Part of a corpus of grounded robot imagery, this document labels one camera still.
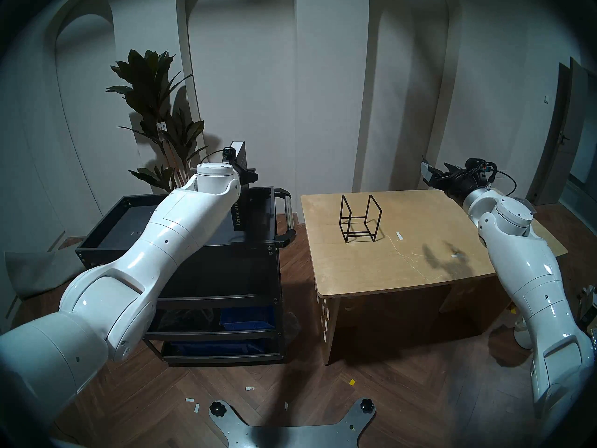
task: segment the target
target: cart handle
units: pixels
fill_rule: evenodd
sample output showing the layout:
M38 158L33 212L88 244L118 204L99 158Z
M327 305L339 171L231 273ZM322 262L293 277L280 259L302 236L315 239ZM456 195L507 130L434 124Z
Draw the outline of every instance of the cart handle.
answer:
M294 218L292 218L292 196L288 191L282 188L275 188L273 190L274 197L284 199L284 210L286 213L286 232L280 236L276 236L276 249L286 247L290 242L294 241L297 232L294 228Z

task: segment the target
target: metal base plate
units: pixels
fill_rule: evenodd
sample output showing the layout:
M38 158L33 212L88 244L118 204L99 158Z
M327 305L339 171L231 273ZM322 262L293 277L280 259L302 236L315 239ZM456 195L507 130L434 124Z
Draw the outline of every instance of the metal base plate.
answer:
M210 406L211 420L226 436L230 448L356 448L361 432L374 415L371 400L359 399L336 424L254 427L240 420L225 401Z

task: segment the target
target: table top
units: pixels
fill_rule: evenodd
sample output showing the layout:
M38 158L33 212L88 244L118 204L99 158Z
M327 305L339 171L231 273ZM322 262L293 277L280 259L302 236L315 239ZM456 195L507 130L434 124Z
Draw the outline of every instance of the table top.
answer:
M345 194L353 216L365 215L369 194ZM477 228L442 191L371 194L382 208L377 239L351 237L348 243L339 227L342 194L301 196L320 297L393 292L496 273ZM377 215L372 204L368 216L372 231ZM364 229L362 223L351 227L351 231ZM537 221L533 221L533 229L556 257L567 252Z

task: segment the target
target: black wire frame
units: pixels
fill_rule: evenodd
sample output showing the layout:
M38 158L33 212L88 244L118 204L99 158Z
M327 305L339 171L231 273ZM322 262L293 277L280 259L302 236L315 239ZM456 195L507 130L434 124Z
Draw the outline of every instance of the black wire frame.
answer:
M377 217L377 225L375 226L374 233L371 233L371 229L369 229L369 226L367 226L367 219L369 217L369 207L371 205L371 201L373 201L373 203L377 207L377 210L379 210L379 216ZM345 203L346 203L346 208L348 209L348 217L344 216L344 204ZM365 211L365 216L362 216L362 217L352 216L352 210L351 210L350 205L348 205L346 196L342 195L342 201L340 204L339 225L340 225L340 231L342 232L342 237L344 238L344 242L348 243L349 237L367 237L367 236L369 236L371 238L371 241L375 241L375 239L377 238L377 231L379 230L379 222L381 220L382 220L382 208L379 206L379 204L377 203L377 201L371 194L369 195L369 199L367 199L367 210ZM367 230L366 231L351 231L352 223L364 223L365 228ZM346 231L344 231L344 228L342 227L342 225L347 225Z

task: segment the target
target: potted plant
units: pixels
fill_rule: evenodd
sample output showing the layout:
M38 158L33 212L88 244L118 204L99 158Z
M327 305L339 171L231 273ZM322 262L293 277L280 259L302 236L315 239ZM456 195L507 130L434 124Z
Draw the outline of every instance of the potted plant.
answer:
M174 116L170 113L170 104L167 102L170 93L185 79L192 77L188 75L173 85L174 80L180 75L178 72L168 80L168 71L173 60L174 56L169 56L168 51L158 54L147 50L142 57L131 49L128 62L117 61L116 66L111 66L112 70L131 86L117 85L106 90L107 93L122 94L127 104L143 117L140 123L141 131L128 127L119 128L149 138L158 146L167 164L167 168L163 165L158 168L156 165L153 171L138 168L136 172L129 172L166 192L171 192L189 180L191 159L207 147L195 150L196 139L204 129L203 121L187 122L181 109L178 109ZM167 152L171 155L172 164Z

